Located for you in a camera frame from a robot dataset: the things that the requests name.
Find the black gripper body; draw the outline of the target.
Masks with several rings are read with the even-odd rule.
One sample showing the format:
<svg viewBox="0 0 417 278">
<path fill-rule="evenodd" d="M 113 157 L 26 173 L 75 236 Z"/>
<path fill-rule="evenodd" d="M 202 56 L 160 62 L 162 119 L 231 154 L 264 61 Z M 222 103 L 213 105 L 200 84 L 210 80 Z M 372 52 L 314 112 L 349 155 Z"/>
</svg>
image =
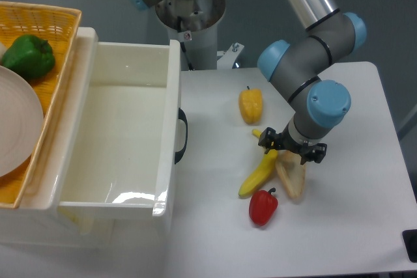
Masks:
<svg viewBox="0 0 417 278">
<path fill-rule="evenodd" d="M 316 155 L 317 144 L 311 144 L 305 140 L 298 142 L 290 136 L 289 130 L 283 130 L 276 136 L 275 149 L 288 150 L 299 156 L 313 156 Z"/>
</svg>

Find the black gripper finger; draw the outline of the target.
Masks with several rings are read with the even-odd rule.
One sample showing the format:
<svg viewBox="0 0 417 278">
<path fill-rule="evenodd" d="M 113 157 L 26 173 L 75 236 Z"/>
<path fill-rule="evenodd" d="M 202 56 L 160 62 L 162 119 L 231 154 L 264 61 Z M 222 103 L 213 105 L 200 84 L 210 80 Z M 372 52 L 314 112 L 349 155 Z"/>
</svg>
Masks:
<svg viewBox="0 0 417 278">
<path fill-rule="evenodd" d="M 317 143 L 313 146 L 303 145 L 299 155 L 301 157 L 300 164 L 307 162 L 321 163 L 326 156 L 327 144 Z"/>
<path fill-rule="evenodd" d="M 268 154 L 271 150 L 281 150 L 281 134 L 275 129 L 267 127 L 259 136 L 258 145 L 265 149 Z"/>
</svg>

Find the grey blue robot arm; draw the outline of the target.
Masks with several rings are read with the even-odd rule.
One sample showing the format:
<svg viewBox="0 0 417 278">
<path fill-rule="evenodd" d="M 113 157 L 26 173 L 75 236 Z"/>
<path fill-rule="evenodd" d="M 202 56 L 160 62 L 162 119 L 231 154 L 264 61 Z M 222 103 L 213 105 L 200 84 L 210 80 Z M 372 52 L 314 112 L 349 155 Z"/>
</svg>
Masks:
<svg viewBox="0 0 417 278">
<path fill-rule="evenodd" d="M 359 48 L 367 30 L 360 17 L 342 13 L 334 0 L 288 1 L 307 37 L 294 45 L 283 40 L 272 43 L 260 54 L 257 66 L 295 113 L 282 132 L 267 128 L 259 145 L 298 154 L 302 163 L 320 163 L 326 155 L 323 137 L 343 120 L 351 97 L 343 85 L 319 76 Z M 216 28 L 225 12 L 225 0 L 131 2 L 139 10 L 155 9 L 169 37 L 180 44 L 184 69 L 219 68 Z"/>
</svg>

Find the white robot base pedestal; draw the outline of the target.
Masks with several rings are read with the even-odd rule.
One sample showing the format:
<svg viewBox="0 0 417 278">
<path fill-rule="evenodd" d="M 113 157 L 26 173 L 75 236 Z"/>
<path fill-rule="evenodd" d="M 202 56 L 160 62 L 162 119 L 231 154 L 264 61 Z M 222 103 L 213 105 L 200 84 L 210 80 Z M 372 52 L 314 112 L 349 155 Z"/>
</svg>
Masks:
<svg viewBox="0 0 417 278">
<path fill-rule="evenodd" d="M 225 0 L 163 0 L 155 11 L 169 39 L 180 42 L 182 69 L 217 68 L 218 24 Z"/>
</svg>

